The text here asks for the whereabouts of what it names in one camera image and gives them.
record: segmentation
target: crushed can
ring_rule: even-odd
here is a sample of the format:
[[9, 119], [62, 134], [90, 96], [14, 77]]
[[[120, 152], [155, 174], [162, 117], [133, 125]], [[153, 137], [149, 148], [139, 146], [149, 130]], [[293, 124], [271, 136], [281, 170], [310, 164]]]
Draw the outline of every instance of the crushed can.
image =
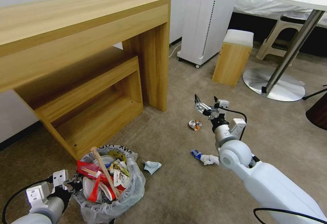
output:
[[200, 120], [191, 120], [188, 122], [188, 125], [194, 130], [194, 131], [198, 131], [201, 126], [202, 126], [202, 123]]

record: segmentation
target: white cushion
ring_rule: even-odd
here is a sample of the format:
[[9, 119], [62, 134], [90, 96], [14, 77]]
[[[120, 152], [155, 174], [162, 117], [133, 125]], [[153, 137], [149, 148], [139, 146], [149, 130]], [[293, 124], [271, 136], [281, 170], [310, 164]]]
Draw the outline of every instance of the white cushion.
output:
[[253, 32], [229, 29], [224, 43], [253, 47]]

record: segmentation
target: white air purifier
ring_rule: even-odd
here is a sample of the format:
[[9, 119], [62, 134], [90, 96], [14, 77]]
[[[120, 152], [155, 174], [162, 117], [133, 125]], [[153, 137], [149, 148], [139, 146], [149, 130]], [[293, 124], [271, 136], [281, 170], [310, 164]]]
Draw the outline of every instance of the white air purifier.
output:
[[187, 0], [179, 60], [199, 68], [218, 53], [237, 0]]

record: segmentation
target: gray carpet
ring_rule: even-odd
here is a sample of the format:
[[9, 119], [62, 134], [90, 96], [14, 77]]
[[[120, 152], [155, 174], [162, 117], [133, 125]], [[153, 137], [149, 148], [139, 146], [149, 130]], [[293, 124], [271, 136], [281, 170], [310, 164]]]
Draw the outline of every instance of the gray carpet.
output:
[[[271, 56], [259, 61], [256, 52], [253, 49], [245, 69], [274, 68], [281, 60]], [[154, 175], [144, 172], [144, 197], [117, 218], [116, 224], [258, 223], [252, 210], [259, 205], [241, 180], [220, 166], [203, 166], [190, 154], [192, 149], [217, 154], [210, 122], [194, 109], [195, 93], [207, 104], [213, 103], [215, 95], [229, 100], [230, 109], [245, 112], [248, 125], [243, 141], [262, 161], [276, 166], [309, 193], [327, 213], [327, 131], [305, 117], [305, 111], [320, 95], [307, 101], [278, 102], [252, 92], [242, 79], [234, 88], [213, 83], [216, 60], [217, 56], [195, 69], [178, 62], [175, 52], [169, 60], [167, 112], [145, 105], [144, 112], [108, 142], [137, 152], [141, 168], [143, 160], [162, 163]], [[327, 60], [299, 54], [287, 73], [303, 81], [307, 94], [311, 94], [327, 84]], [[202, 129], [192, 131], [190, 119], [200, 119]], [[60, 169], [68, 169], [72, 176], [76, 167], [74, 158], [44, 127], [1, 151], [0, 162], [1, 209], [21, 187]], [[12, 222], [28, 210], [27, 199], [20, 194], [9, 207], [7, 220]], [[79, 211], [72, 200], [59, 223], [84, 223]]]

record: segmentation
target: wooden stick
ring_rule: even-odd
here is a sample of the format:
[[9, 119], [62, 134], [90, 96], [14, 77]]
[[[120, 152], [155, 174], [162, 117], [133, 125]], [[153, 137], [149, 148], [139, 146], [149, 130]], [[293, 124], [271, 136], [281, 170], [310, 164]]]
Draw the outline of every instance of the wooden stick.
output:
[[87, 173], [89, 173], [89, 174], [96, 175], [96, 172], [95, 172], [95, 171], [90, 170], [90, 169], [88, 169], [88, 168], [81, 168], [81, 170], [83, 170], [83, 171], [85, 171], [85, 172], [87, 172]]
[[113, 193], [114, 193], [115, 196], [116, 196], [116, 199], [118, 199], [120, 193], [119, 193], [118, 189], [113, 185], [113, 181], [112, 181], [112, 179], [111, 179], [111, 177], [110, 177], [110, 175], [109, 175], [109, 173], [108, 173], [108, 170], [107, 170], [105, 164], [104, 164], [103, 161], [102, 161], [102, 158], [101, 158], [100, 154], [99, 154], [98, 151], [96, 150], [96, 147], [92, 147], [92, 148], [91, 148], [91, 152], [93, 153], [93, 156], [94, 156], [95, 159], [98, 161], [98, 163], [99, 163], [99, 165], [100, 165], [100, 168], [102, 169], [104, 175], [106, 176], [106, 178], [107, 178], [107, 180], [108, 180], [108, 182], [109, 182], [109, 185], [111, 186], [111, 189], [113, 190]]

